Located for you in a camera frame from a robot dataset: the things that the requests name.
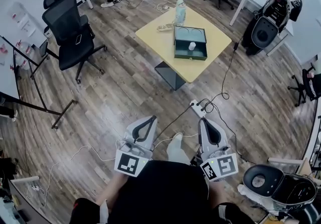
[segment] white cable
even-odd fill
[[[195,135],[192,135],[192,136],[183,136],[183,138],[191,138],[191,137],[194,137],[194,136],[196,136],[196,135],[198,135],[198,134],[195,134]],[[156,147],[157,147],[160,143],[162,143],[162,142],[164,142],[164,141],[168,141],[168,140],[173,140],[173,139],[174,139],[174,138],[168,138],[168,139],[161,140],[161,141],[154,147],[153,150],[155,150]]]
[[[116,148],[117,148],[117,149],[119,149],[120,147],[122,147],[122,145],[123,145],[122,142],[125,143],[125,141],[116,140],[115,143],[116,143]],[[88,146],[82,146],[82,147],[80,147],[80,149],[78,150],[78,152],[75,153],[75,154],[70,158],[69,161],[71,161],[71,160],[80,152],[80,150],[83,149],[83,148],[85,148],[85,147],[90,147],[92,150],[94,150],[94,152],[97,154],[98,158],[99,158],[101,161],[103,161],[103,162],[112,161],[112,160],[115,160],[115,159],[116,159],[116,158],[112,158],[112,159],[103,160],[103,159],[99,156],[99,154],[96,152],[96,150],[95,150],[92,146],[89,146],[89,145],[88,145]],[[46,207],[46,205],[47,205],[47,195],[48,195],[48,190],[49,190],[49,188],[50,188],[51,172],[52,172],[53,168],[54,168],[56,165],[58,165],[59,163],[62,163],[62,162],[63,162],[63,161],[57,162],[57,163],[55,163],[55,164],[51,167],[51,170],[50,170],[50,172],[49,172],[48,187],[47,187],[46,193],[45,193],[45,204],[44,204],[43,207]]]

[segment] metal stand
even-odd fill
[[[155,70],[175,91],[185,84],[185,81],[165,62],[161,62],[157,65]]]
[[[75,101],[75,100],[71,100],[68,105],[63,109],[63,111],[61,113],[57,112],[57,111],[53,111],[53,110],[49,110],[47,109],[46,107],[46,104],[40,94],[40,91],[39,91],[39,88],[38,88],[38,85],[37,85],[37,82],[35,80],[35,76],[34,76],[34,73],[36,72],[36,70],[39,68],[39,66],[43,63],[44,60],[42,60],[40,62],[40,64],[37,64],[35,63],[32,59],[30,59],[28,56],[26,56],[24,53],[22,53],[18,48],[16,48],[13,44],[11,44],[7,39],[5,39],[4,37],[0,36],[1,38],[3,38],[8,44],[10,44],[14,51],[17,51],[21,56],[23,56],[24,58],[27,59],[28,61],[28,64],[29,64],[29,67],[30,67],[30,72],[31,72],[31,79],[34,81],[34,84],[35,84],[35,87],[36,87],[36,90],[37,90],[37,93],[40,97],[40,100],[41,100],[41,103],[43,105],[43,108],[42,107],[39,107],[39,106],[36,106],[36,105],[33,105],[31,103],[28,103],[28,102],[25,102],[25,101],[22,101],[20,99],[20,94],[19,94],[19,90],[18,90],[18,94],[19,94],[19,99],[15,98],[15,97],[12,97],[10,95],[7,95],[7,94],[4,94],[4,93],[1,93],[0,92],[0,95],[4,98],[6,98],[7,100],[9,101],[12,101],[12,102],[15,102],[15,103],[19,103],[21,105],[24,105],[26,107],[29,107],[29,108],[32,108],[32,109],[36,109],[36,110],[40,110],[40,111],[44,111],[46,113],[49,113],[49,114],[54,114],[54,115],[57,115],[58,118],[55,120],[54,124],[51,126],[52,129],[57,129],[58,126],[57,126],[57,123],[58,121],[61,119],[61,117],[65,114],[65,112],[68,110],[68,108],[73,104],[73,103],[78,103],[78,101]],[[52,55],[53,57],[57,58],[58,59],[58,56],[56,54],[54,54],[52,51],[50,51],[48,48],[46,48],[46,54],[49,54],[49,55]],[[16,68],[16,62],[15,62],[15,56],[13,55],[14,57],[14,68]],[[32,70],[32,67],[31,67],[31,63],[33,63],[34,65],[36,65],[36,70]]]

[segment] black cable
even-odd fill
[[[187,112],[187,110],[188,110],[189,108],[191,108],[192,105],[194,105],[194,104],[191,104],[190,106],[188,106],[188,107],[185,109],[185,111],[183,111],[180,115],[178,115],[178,117],[177,117],[175,120],[173,120],[171,123],[169,123],[169,124],[166,126],[166,128],[164,128],[164,129],[159,133],[159,135],[155,138],[154,141],[156,141],[157,138],[159,138],[159,137],[161,136],[161,134],[162,134],[171,124],[173,124],[175,121],[177,121],[180,116],[182,116],[185,112]]]

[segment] white sneaker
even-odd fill
[[[107,8],[107,7],[111,7],[111,6],[113,6],[113,5],[114,5],[114,3],[113,3],[113,2],[110,2],[110,3],[101,4],[100,6],[101,6],[102,8]]]
[[[17,111],[17,110],[15,110],[15,115],[14,115],[14,117],[12,118],[12,121],[13,121],[13,122],[15,122],[15,121],[16,121],[17,116],[18,116],[18,111]]]

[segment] person's hand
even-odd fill
[[[227,202],[226,193],[224,189],[224,181],[210,182],[209,189],[209,202],[212,209],[214,209],[221,203]]]

